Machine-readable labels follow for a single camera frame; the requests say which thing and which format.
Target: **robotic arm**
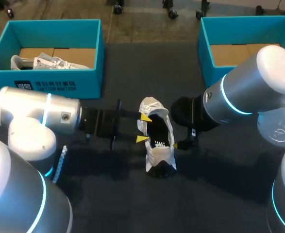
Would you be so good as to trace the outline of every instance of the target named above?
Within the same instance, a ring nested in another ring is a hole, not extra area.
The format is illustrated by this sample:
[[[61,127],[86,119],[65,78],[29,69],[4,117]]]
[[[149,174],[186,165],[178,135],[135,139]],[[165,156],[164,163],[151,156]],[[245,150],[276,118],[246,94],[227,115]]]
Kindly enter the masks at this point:
[[[199,133],[256,113],[260,134],[285,147],[285,49],[279,46],[262,48],[197,98],[174,102],[173,120],[190,129],[176,147],[186,150]]]

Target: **shoe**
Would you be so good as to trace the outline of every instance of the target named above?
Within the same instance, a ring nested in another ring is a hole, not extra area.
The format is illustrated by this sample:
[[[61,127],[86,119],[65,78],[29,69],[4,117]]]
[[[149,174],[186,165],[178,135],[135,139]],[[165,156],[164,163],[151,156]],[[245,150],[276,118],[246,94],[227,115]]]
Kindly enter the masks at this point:
[[[69,63],[59,57],[51,57],[45,53],[34,59],[21,58],[14,55],[11,58],[11,70],[24,70],[24,69],[89,69],[86,66]]]
[[[155,177],[166,177],[176,172],[174,157],[175,139],[169,120],[169,111],[160,101],[146,97],[140,104],[139,112],[152,122],[138,120],[138,129],[149,139],[145,140],[147,149],[146,172]]]

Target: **cardboard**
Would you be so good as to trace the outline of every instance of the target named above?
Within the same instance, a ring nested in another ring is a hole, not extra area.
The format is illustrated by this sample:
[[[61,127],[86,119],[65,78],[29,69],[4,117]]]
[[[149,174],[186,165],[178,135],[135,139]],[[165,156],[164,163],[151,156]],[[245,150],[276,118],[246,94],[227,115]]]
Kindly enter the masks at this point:
[[[94,68],[96,49],[55,49],[53,57]]]
[[[232,48],[236,66],[242,64],[250,57],[247,45],[232,45]]]
[[[54,48],[22,48],[19,56],[21,58],[33,59],[39,56],[42,52],[48,56],[53,56]]]
[[[210,48],[218,67],[237,66],[250,57],[247,45],[211,45]]]
[[[217,67],[235,65],[232,45],[211,45],[210,48]]]
[[[217,67],[237,66],[256,54],[267,45],[280,44],[248,44],[248,45],[211,45],[211,53]]]
[[[277,46],[280,46],[280,44],[248,44],[247,48],[248,48],[250,56],[256,54],[261,48],[263,48],[263,47],[265,47],[267,45],[277,45]]]

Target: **blue storage box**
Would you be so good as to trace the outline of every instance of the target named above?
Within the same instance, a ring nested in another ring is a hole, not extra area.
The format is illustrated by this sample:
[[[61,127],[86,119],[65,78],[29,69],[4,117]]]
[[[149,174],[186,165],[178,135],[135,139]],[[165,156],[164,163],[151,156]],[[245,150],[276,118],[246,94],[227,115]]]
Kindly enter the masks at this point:
[[[10,70],[11,57],[22,48],[96,49],[91,69]],[[104,41],[101,21],[9,21],[0,37],[0,89],[13,86],[68,98],[101,96]]]
[[[198,38],[198,55],[206,87],[235,66],[217,67],[211,45],[280,44],[285,49],[285,16],[204,17]]]

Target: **cardboard box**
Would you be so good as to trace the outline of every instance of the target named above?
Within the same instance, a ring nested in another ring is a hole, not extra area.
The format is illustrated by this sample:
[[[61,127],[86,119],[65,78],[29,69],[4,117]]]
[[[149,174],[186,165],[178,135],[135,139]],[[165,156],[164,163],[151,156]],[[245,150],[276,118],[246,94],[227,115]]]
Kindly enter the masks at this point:
[[[237,66],[250,57],[247,45],[211,45],[217,67]]]
[[[57,49],[63,48],[70,49],[60,54]],[[34,58],[52,51],[53,56],[90,69],[10,70],[13,55]],[[9,21],[0,37],[0,89],[12,86],[73,99],[98,99],[103,62],[99,19]]]
[[[96,49],[55,49],[53,56],[67,62],[94,68]]]
[[[280,46],[280,44],[249,44],[247,45],[248,51],[250,55],[256,54],[261,48],[268,46],[268,45],[277,45]]]
[[[211,45],[211,53],[217,67],[238,66],[251,55],[268,45],[280,44],[249,44],[249,45]]]
[[[33,59],[39,56],[41,53],[45,53],[48,56],[53,56],[54,48],[22,48],[19,56],[22,58]]]
[[[236,65],[217,66],[219,61],[213,54],[214,45],[247,45],[249,55],[255,54],[267,44],[277,44],[285,49],[285,16],[248,16],[248,17],[204,17],[201,19],[197,52],[205,86],[209,87],[230,72]],[[236,60],[245,58],[245,48]]]

